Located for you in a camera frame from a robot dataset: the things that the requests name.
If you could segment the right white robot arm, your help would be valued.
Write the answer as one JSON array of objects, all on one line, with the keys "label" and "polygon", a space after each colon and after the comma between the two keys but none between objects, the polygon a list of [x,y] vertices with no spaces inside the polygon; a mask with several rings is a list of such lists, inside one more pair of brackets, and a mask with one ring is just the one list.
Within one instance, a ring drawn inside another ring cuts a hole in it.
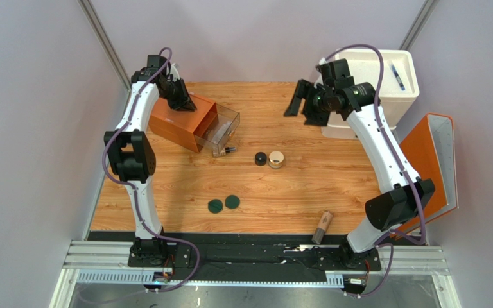
[{"label": "right white robot arm", "polygon": [[347,252],[371,250],[387,232],[417,217],[435,185],[423,180],[390,134],[376,88],[355,83],[345,59],[316,66],[320,79],[299,80],[284,116],[305,117],[307,126],[327,126],[341,116],[360,140],[374,168],[381,194],[365,204],[365,219],[347,235]]}]

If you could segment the beige bottle grey cap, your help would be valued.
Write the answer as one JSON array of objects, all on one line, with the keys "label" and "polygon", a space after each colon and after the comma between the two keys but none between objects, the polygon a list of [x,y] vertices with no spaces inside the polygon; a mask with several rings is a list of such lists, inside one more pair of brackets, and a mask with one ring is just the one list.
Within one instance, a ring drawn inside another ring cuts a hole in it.
[{"label": "beige bottle grey cap", "polygon": [[333,220],[333,214],[329,211],[324,211],[315,231],[313,232],[313,236],[311,238],[312,243],[321,244],[322,239],[324,238],[331,221]]}]

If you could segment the clear top drawer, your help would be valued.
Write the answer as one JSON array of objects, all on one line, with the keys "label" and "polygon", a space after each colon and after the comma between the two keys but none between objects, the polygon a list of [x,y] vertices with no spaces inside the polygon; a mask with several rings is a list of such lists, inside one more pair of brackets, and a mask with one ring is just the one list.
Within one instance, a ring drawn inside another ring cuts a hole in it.
[{"label": "clear top drawer", "polygon": [[215,104],[194,132],[199,148],[208,148],[213,157],[225,156],[234,151],[227,146],[240,124],[240,113],[223,105]]}]

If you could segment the clear glitter bottle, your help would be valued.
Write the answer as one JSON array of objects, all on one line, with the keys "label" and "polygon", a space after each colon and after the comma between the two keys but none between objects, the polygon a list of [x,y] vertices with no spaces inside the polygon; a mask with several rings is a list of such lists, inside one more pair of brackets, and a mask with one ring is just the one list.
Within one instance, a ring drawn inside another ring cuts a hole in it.
[{"label": "clear glitter bottle", "polygon": [[230,126],[219,126],[207,134],[206,140],[213,144],[219,144],[223,139],[229,138],[232,133],[233,129]]}]

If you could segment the gold lid cream jar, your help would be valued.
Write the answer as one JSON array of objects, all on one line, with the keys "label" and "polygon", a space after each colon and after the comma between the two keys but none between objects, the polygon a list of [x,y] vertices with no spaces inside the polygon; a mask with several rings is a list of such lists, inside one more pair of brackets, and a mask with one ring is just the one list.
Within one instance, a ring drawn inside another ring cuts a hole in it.
[{"label": "gold lid cream jar", "polygon": [[280,169],[285,162],[285,156],[281,151],[272,151],[268,155],[268,164],[273,169]]}]

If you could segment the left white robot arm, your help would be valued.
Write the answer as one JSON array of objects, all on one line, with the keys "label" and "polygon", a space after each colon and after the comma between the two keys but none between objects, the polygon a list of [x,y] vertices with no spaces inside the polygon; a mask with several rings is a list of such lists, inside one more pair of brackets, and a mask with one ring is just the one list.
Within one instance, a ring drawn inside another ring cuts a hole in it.
[{"label": "left white robot arm", "polygon": [[170,55],[149,55],[146,66],[132,75],[131,84],[132,93],[121,122],[104,134],[102,163],[108,178],[123,185],[130,197],[135,218],[132,259],[159,265],[168,258],[169,238],[162,234],[155,208],[151,181],[156,160],[145,131],[160,98],[178,112],[194,112],[196,106]]}]

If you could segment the orange drawer box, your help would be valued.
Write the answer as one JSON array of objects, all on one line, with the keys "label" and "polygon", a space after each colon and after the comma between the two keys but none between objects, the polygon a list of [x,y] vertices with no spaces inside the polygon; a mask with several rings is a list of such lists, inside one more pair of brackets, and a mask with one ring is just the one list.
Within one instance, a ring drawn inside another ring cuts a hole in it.
[{"label": "orange drawer box", "polygon": [[196,105],[194,112],[172,110],[165,99],[158,99],[148,126],[154,134],[198,153],[203,148],[199,139],[216,121],[216,102],[196,94],[190,98]]}]

